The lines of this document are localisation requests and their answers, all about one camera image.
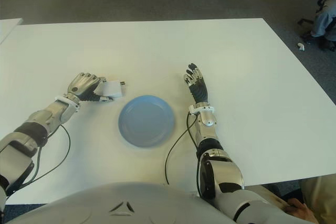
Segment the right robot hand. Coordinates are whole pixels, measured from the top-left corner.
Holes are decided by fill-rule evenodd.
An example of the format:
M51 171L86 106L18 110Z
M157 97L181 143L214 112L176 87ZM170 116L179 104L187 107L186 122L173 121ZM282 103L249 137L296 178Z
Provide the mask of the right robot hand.
M208 102L208 92L203 75L194 63L188 65L184 74L184 82L188 86L195 103Z

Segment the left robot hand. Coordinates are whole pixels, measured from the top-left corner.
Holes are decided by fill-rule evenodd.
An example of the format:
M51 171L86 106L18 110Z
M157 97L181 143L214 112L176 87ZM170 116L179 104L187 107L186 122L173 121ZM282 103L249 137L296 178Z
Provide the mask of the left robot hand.
M95 93L101 82L106 82L105 77L97 77L90 73L79 73L69 84L65 98L75 103L80 101L109 102L113 98Z

